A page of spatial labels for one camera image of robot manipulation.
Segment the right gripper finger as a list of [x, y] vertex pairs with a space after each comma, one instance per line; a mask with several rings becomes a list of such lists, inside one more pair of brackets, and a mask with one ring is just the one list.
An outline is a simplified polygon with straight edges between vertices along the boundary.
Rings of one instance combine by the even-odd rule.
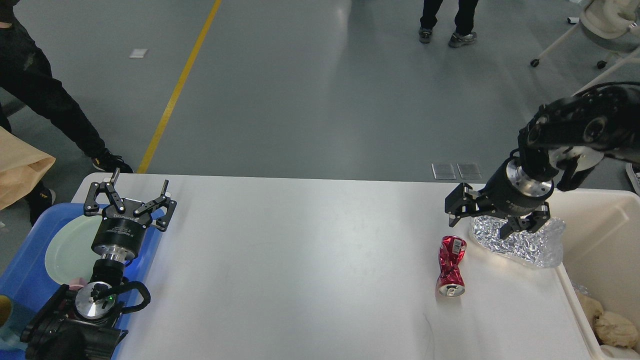
[[475, 191], [470, 184], [459, 183], [445, 198], [448, 226], [453, 228], [463, 218], [483, 215], [500, 218], [501, 214], [486, 194]]
[[507, 215], [505, 218], [506, 223], [499, 229], [499, 239], [507, 239], [514, 232], [527, 231], [536, 233], [550, 218], [550, 205], [548, 202], [538, 206], [524, 218]]

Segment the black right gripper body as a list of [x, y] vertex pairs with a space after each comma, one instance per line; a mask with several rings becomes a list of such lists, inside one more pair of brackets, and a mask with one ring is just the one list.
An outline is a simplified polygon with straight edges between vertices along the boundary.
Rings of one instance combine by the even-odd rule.
[[525, 173], [519, 157], [501, 164], [480, 194], [493, 208], [491, 216], [501, 219], [528, 215], [544, 205], [554, 191], [553, 180], [539, 181]]

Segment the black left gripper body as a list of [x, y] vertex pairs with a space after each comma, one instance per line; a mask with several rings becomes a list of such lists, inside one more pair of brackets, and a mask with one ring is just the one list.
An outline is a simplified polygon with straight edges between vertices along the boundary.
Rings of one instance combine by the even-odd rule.
[[138, 210], [144, 203], [134, 199], [123, 200], [125, 212], [119, 213], [118, 207], [109, 204], [99, 210], [97, 204], [90, 207], [90, 215], [100, 215], [102, 220], [90, 246], [97, 255], [115, 254], [116, 248], [124, 258], [119, 262], [134, 260], [138, 257], [146, 232], [153, 222], [152, 213], [157, 208], [144, 208], [146, 212]]

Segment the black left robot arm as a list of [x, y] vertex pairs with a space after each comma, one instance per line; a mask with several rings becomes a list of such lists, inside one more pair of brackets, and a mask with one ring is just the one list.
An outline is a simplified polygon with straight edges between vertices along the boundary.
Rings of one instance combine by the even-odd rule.
[[62, 284], [26, 325], [20, 341], [28, 360], [109, 360], [128, 335], [119, 319], [151, 303], [151, 294], [125, 271], [140, 257], [147, 231], [164, 232], [178, 203], [163, 182], [157, 198], [142, 202], [122, 198], [115, 189], [115, 170], [92, 182], [83, 205], [85, 217], [100, 217], [90, 249], [98, 255], [87, 284]]

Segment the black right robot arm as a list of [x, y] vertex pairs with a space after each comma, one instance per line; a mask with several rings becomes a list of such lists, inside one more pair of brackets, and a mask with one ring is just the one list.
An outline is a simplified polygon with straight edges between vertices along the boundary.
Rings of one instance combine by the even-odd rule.
[[486, 215], [505, 219], [501, 239], [537, 232], [551, 218], [548, 199], [555, 190], [574, 191], [604, 158], [639, 164], [639, 111], [639, 83], [631, 80], [540, 105], [482, 189], [460, 183], [446, 196], [448, 225]]

